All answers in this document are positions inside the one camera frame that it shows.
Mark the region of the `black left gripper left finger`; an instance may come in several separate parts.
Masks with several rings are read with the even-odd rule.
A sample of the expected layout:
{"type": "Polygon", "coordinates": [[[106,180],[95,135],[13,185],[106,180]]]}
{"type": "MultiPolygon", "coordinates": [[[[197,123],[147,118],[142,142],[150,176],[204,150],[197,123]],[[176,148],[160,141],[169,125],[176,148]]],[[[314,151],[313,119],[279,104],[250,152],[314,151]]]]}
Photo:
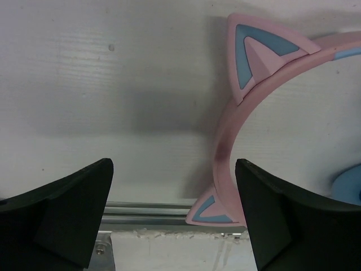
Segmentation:
{"type": "Polygon", "coordinates": [[[109,158],[1,200],[1,270],[88,268],[113,178],[109,158]]]}

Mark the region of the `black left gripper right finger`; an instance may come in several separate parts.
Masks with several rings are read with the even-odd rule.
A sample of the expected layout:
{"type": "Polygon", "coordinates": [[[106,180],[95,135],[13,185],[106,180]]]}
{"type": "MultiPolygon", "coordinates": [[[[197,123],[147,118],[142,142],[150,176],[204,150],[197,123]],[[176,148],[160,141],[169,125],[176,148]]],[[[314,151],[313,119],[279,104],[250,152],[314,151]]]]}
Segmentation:
{"type": "Polygon", "coordinates": [[[360,206],[239,159],[235,175],[258,270],[360,270],[360,206]]]}

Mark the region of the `pink blue cat-ear headphones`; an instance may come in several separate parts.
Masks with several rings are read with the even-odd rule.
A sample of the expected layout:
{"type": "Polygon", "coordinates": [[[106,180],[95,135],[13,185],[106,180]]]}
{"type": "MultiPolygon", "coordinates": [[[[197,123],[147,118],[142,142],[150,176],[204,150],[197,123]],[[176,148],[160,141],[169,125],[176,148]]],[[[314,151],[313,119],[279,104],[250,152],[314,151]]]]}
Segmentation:
{"type": "Polygon", "coordinates": [[[248,116],[290,79],[326,62],[360,54],[358,31],[310,40],[283,25],[244,14],[229,15],[227,25],[227,69],[233,97],[215,133],[213,183],[188,212],[186,222],[191,225],[245,226],[230,159],[248,116]]]}

